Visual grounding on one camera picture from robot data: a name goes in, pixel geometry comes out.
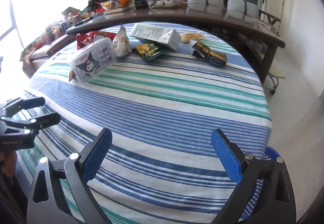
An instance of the metal screw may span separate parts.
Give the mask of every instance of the metal screw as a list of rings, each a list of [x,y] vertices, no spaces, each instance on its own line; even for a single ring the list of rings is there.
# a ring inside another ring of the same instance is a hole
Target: metal screw
[[[252,160],[253,159],[253,154],[245,154],[245,158],[247,159],[247,160]]]
[[[78,153],[73,153],[73,154],[70,155],[71,160],[75,160],[78,157],[79,157],[79,154]]]
[[[48,160],[47,157],[44,156],[44,157],[42,157],[42,158],[40,159],[39,162],[40,162],[41,164],[44,164],[44,163],[47,162],[47,160]]]
[[[276,161],[280,164],[282,164],[284,162],[284,160],[281,157],[277,157]]]

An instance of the cartoon character print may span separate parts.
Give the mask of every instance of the cartoon character print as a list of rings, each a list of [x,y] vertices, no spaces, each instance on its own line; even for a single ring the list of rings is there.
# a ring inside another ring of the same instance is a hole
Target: cartoon character print
[[[90,52],[88,59],[84,63],[77,65],[77,67],[84,70],[86,76],[93,76],[99,67],[99,61],[95,61]]]

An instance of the green snack bag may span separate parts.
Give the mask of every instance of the green snack bag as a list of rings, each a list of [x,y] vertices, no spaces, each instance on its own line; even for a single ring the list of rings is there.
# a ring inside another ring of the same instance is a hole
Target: green snack bag
[[[140,44],[132,49],[133,52],[140,54],[141,58],[145,61],[150,61],[159,55],[163,55],[168,52],[168,49],[161,45],[156,44]]]

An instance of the striped tablecloth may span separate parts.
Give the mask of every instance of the striped tablecloth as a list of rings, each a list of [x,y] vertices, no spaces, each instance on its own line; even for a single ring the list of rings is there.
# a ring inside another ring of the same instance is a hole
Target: striped tablecloth
[[[27,98],[45,97],[45,107],[17,115],[62,116],[59,125],[40,132],[35,148],[18,151],[17,178],[25,193],[42,156],[55,160],[80,152],[107,127],[113,143],[88,184],[113,223],[210,223],[235,187],[212,148],[212,130],[220,128],[244,153],[262,158],[272,123],[262,85],[244,58],[206,32],[152,24],[204,34],[203,43],[227,54],[226,67],[200,61],[180,45],[151,62],[130,54],[89,84],[69,83],[68,57],[76,49],[70,44],[37,71],[25,91]],[[132,26],[125,25],[128,34]],[[74,216],[82,219],[62,183]]]

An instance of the blue chair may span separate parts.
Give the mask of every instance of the blue chair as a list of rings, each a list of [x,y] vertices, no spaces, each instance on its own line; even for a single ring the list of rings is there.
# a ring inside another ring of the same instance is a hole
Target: blue chair
[[[262,160],[275,160],[279,156],[280,156],[279,153],[275,149],[273,149],[270,146],[267,146],[265,148],[265,152],[262,157]],[[254,208],[256,206],[256,203],[262,191],[263,181],[264,181],[263,179],[257,179],[254,185],[254,192],[250,195],[250,200],[248,201],[241,215],[241,219],[246,219],[253,214]]]

